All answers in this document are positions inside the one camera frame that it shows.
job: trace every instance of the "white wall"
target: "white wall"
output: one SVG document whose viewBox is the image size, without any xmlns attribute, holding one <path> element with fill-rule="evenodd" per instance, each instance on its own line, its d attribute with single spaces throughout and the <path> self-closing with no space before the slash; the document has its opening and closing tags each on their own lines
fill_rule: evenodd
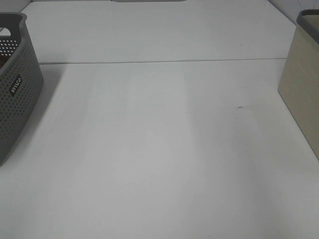
<svg viewBox="0 0 319 239">
<path fill-rule="evenodd" d="M 0 11 L 21 11 L 31 0 L 0 0 Z"/>
<path fill-rule="evenodd" d="M 291 21 L 296 23 L 298 13 L 309 8 L 319 8 L 319 0 L 269 0 Z"/>
</svg>

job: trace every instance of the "white table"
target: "white table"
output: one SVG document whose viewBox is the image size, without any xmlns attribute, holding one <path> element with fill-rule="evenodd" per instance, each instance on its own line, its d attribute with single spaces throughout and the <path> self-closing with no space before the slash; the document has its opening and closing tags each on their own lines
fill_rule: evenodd
<svg viewBox="0 0 319 239">
<path fill-rule="evenodd" d="M 41 66 L 0 168 L 1 239 L 317 239 L 284 60 Z"/>
<path fill-rule="evenodd" d="M 286 58 L 295 25 L 266 0 L 33 2 L 40 62 Z"/>
</svg>

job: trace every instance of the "beige fabric storage box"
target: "beige fabric storage box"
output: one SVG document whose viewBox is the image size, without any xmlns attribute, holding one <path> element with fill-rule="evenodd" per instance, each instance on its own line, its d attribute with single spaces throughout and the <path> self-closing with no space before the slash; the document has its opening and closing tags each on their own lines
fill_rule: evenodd
<svg viewBox="0 0 319 239">
<path fill-rule="evenodd" d="M 319 158 L 319 10 L 300 12 L 278 91 Z"/>
</svg>

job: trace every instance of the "gray plastic basket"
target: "gray plastic basket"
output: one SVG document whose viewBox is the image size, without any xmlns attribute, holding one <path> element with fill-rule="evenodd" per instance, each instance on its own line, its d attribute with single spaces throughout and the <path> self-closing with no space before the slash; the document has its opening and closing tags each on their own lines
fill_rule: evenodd
<svg viewBox="0 0 319 239">
<path fill-rule="evenodd" d="M 0 165 L 23 130 L 43 86 L 43 77 L 22 13 L 1 13 L 0 27 Z"/>
</svg>

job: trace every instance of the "basket handle hole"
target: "basket handle hole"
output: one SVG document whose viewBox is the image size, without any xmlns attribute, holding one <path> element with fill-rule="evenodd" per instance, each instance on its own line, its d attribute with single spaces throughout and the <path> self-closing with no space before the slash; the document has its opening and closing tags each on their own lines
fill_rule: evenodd
<svg viewBox="0 0 319 239">
<path fill-rule="evenodd" d="M 11 36 L 11 32 L 7 28 L 0 28 L 0 36 Z"/>
</svg>

